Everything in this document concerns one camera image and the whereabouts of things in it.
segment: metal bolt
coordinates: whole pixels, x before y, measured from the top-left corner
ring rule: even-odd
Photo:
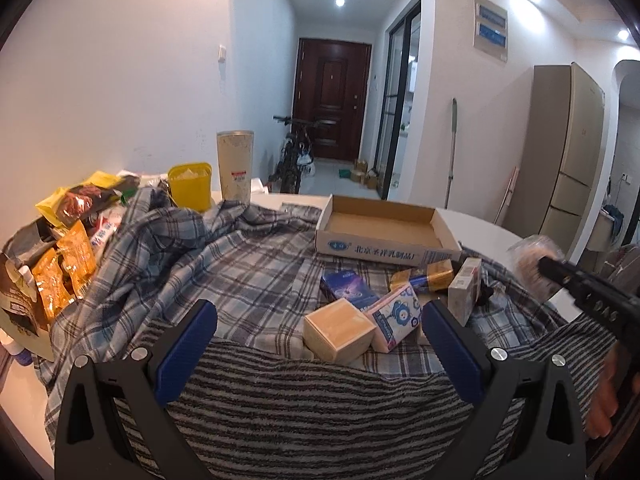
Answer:
[[[78,368],[82,368],[83,366],[88,364],[88,362],[89,362],[89,358],[86,355],[80,355],[76,357],[76,360],[74,361],[74,365],[77,366]]]
[[[139,346],[138,348],[135,348],[133,352],[131,352],[131,358],[134,361],[142,361],[142,359],[144,359],[148,355],[149,355],[148,350],[143,346]]]
[[[506,361],[509,354],[503,348],[492,348],[491,349],[491,357],[493,357],[496,361]]]
[[[554,354],[551,357],[551,362],[555,364],[557,367],[563,367],[566,364],[566,360],[560,354]]]

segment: blue box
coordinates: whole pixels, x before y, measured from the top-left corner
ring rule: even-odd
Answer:
[[[320,281],[320,289],[329,301],[344,298],[361,312],[380,299],[353,270],[325,274]]]

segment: table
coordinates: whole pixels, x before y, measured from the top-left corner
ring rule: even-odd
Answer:
[[[220,192],[213,192],[214,202],[222,200]],[[283,202],[311,205],[324,208],[329,201],[327,196],[254,194],[252,203],[277,210]],[[438,209],[453,235],[464,246],[503,264],[508,269],[511,262],[507,249],[521,238],[507,230],[474,218],[464,213]],[[560,314],[571,321],[580,313],[574,302],[564,290],[552,298]],[[40,475],[53,478],[53,453],[44,430],[44,409],[47,394],[44,386],[37,380],[33,367],[21,367],[13,362],[7,375],[4,389],[0,392],[2,416],[12,431],[14,439],[28,460]]]

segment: yellow trash can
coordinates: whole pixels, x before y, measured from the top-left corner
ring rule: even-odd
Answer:
[[[169,170],[171,196],[180,207],[201,213],[211,208],[211,165],[206,162],[181,164]]]

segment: blue gripper pad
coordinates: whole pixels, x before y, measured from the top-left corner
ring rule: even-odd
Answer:
[[[449,376],[458,395],[465,402],[477,405],[484,399],[484,384],[487,367],[484,345],[471,341],[475,348],[465,344],[469,339],[461,331],[468,330],[457,322],[442,302],[430,301],[422,308],[422,331],[436,352],[444,371]]]
[[[186,319],[190,314],[188,313],[178,326],[169,329],[181,330],[182,333],[171,348],[166,350],[162,362],[155,367],[155,377],[152,378],[155,383],[154,395],[162,407],[180,396],[218,327],[218,313],[213,303],[198,300],[193,308],[199,308],[199,311],[191,319]]]

